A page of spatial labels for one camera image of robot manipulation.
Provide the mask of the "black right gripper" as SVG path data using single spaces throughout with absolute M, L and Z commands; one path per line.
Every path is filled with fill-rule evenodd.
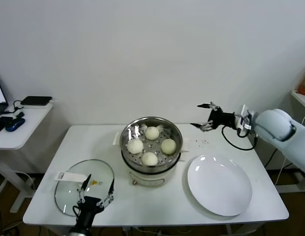
M 215 105 L 213 102 L 203 103 L 197 105 L 199 108 L 212 109 L 207 122 L 204 123 L 190 123 L 192 126 L 201 130 L 202 132 L 211 131 L 213 128 L 218 128 L 220 125 L 235 128 L 235 114 L 225 113 L 223 110 Z

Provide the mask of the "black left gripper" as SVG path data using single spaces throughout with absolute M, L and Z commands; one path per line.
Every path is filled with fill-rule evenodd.
M 75 230 L 89 230 L 92 226 L 95 216 L 104 211 L 114 200 L 114 183 L 112 180 L 107 196 L 101 200 L 95 197 L 84 197 L 84 192 L 89 184 L 91 174 L 88 175 L 80 189 L 78 189 L 79 200 L 75 206 L 76 225 Z

